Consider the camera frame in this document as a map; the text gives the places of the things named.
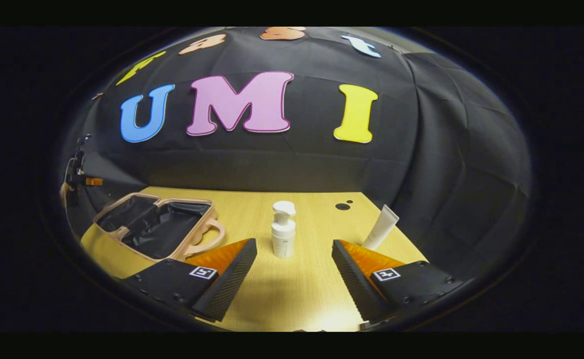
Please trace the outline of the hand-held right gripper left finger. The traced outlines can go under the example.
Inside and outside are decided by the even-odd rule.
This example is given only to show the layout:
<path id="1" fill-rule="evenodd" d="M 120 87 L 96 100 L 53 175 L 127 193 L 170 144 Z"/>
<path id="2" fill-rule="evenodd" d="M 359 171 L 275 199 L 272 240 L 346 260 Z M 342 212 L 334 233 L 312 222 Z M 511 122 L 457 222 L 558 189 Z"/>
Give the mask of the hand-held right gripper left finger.
<path id="1" fill-rule="evenodd" d="M 123 283 L 180 313 L 222 321 L 257 254 L 256 240 L 248 238 L 185 261 L 164 259 Z"/>

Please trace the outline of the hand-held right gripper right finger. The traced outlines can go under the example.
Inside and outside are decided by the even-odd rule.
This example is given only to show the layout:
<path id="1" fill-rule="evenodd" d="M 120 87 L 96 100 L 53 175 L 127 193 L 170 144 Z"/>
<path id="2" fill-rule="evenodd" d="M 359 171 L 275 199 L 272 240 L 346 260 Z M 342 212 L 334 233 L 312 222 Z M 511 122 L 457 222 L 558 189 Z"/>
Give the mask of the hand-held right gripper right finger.
<path id="1" fill-rule="evenodd" d="M 402 263 L 342 239 L 333 241 L 331 252 L 360 316 L 370 325 L 414 323 L 465 285 L 428 261 Z"/>

